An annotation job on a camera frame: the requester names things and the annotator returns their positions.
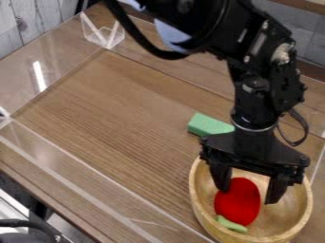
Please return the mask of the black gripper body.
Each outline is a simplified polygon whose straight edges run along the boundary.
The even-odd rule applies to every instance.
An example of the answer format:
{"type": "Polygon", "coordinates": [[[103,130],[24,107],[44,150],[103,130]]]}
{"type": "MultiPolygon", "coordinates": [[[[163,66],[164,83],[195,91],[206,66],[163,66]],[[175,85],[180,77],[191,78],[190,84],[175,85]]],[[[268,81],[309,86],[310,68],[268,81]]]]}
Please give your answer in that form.
{"type": "Polygon", "coordinates": [[[285,174],[290,185],[301,184],[309,157],[286,146],[276,138],[274,129],[278,123],[251,126],[234,123],[234,131],[203,136],[200,159],[210,167],[211,162],[222,163],[234,169],[275,177],[285,174]]]}

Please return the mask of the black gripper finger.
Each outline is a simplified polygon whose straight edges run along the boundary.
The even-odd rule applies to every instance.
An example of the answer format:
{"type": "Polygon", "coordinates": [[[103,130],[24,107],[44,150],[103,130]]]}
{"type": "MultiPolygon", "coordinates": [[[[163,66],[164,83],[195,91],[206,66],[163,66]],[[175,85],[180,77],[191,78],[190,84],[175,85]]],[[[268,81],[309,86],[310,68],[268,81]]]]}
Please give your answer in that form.
{"type": "Polygon", "coordinates": [[[232,168],[222,163],[211,162],[210,172],[216,189],[222,192],[227,192],[230,188],[232,168]]]}
{"type": "Polygon", "coordinates": [[[287,187],[290,186],[290,178],[285,174],[278,174],[270,178],[264,204],[275,204],[286,193],[287,187]]]}

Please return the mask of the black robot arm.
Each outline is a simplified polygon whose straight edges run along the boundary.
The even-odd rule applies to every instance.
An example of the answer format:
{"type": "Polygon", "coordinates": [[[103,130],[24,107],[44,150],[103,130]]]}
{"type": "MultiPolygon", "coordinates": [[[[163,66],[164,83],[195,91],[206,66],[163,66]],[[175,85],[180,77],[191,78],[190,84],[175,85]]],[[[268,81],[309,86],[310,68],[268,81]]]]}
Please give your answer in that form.
{"type": "Polygon", "coordinates": [[[234,131],[200,138],[200,159],[212,182],[230,190],[235,168],[268,177],[264,202],[274,204],[287,187],[303,181],[310,158],[294,147],[278,120],[289,114],[303,127],[294,106],[305,101],[306,85],[297,69],[290,30],[251,0],[131,0],[155,20],[169,50],[156,48],[139,31],[117,0],[104,0],[112,16],[137,44],[165,60],[208,52],[227,63],[235,88],[231,110],[234,131]]]}

